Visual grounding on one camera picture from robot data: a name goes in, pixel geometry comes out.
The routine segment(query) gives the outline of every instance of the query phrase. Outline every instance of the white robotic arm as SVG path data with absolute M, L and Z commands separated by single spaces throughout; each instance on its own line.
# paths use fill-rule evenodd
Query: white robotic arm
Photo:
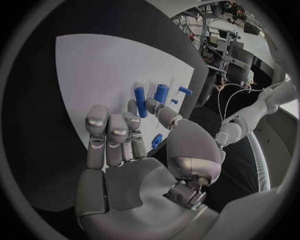
M 268 87 L 258 96 L 252 105 L 242 108 L 226 118 L 217 133 L 215 140 L 219 147 L 233 144 L 252 132 L 260 119 L 278 110 L 279 105 L 289 103 L 297 98 L 292 81 L 284 81 L 275 88 Z

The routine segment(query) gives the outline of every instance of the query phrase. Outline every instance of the robotic arm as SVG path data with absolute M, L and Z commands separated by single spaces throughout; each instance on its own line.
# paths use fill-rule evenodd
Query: robotic arm
M 256 128 L 263 116 L 275 113 L 279 105 L 296 98 L 296 89 L 290 80 L 274 88 L 266 88 L 254 104 L 242 108 L 222 122 L 215 138 L 218 146 L 222 150 L 223 147 L 238 142 Z

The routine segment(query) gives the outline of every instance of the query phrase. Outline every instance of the white board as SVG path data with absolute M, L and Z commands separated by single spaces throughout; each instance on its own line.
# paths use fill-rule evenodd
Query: white board
M 166 105 L 179 111 L 194 69 L 183 61 L 151 46 L 125 38 L 100 34 L 73 34 L 56 38 L 56 71 L 62 99 L 72 124 L 87 148 L 85 118 L 92 105 L 105 105 L 112 114 L 126 111 L 135 99 L 134 87 L 142 85 L 153 97 L 156 85 L 170 87 Z M 168 135 L 155 116 L 142 118 L 140 130 L 146 150 L 157 134 Z

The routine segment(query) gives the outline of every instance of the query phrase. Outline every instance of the blue object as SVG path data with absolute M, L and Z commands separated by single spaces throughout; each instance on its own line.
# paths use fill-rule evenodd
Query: blue object
M 169 87 L 163 84 L 157 85 L 156 93 L 154 94 L 154 99 L 161 104 L 165 104 L 167 95 L 169 92 Z
M 144 88 L 141 87 L 136 87 L 134 89 L 134 94 L 135 94 L 135 100 L 136 100 L 136 106 L 138 110 L 139 116 L 144 119 L 147 117 L 147 109 L 146 109 L 146 100 L 145 100 L 145 92 Z
M 193 94 L 192 90 L 189 90 L 189 89 L 187 89 L 187 88 L 185 88 L 183 86 L 179 87 L 179 91 L 185 93 L 186 95 L 192 95 Z
M 176 99 L 172 99 L 171 102 L 178 104 L 178 100 L 176 100 Z
M 163 135 L 162 134 L 157 134 L 155 136 L 155 138 L 153 138 L 151 144 L 152 144 L 152 148 L 153 149 L 157 149 L 158 148 L 158 145 L 162 142 L 163 140 Z

